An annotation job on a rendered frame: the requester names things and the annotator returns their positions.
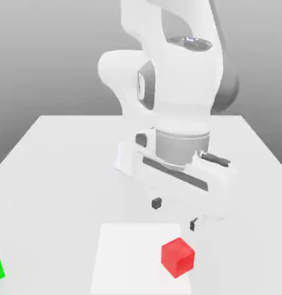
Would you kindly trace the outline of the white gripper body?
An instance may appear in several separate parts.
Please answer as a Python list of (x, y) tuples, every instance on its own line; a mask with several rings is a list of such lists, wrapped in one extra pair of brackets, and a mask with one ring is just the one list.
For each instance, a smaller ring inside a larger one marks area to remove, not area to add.
[(165, 167), (150, 149), (120, 142), (115, 169), (155, 190), (162, 198), (177, 200), (210, 218), (225, 218), (234, 208), (231, 188), (236, 169), (194, 156), (185, 170)]

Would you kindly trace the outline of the small red cube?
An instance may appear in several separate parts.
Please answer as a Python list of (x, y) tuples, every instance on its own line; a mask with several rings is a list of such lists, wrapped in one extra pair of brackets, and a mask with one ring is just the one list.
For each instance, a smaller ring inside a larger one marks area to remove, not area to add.
[(161, 247), (161, 264), (174, 278), (192, 270), (194, 260), (195, 251), (181, 237)]

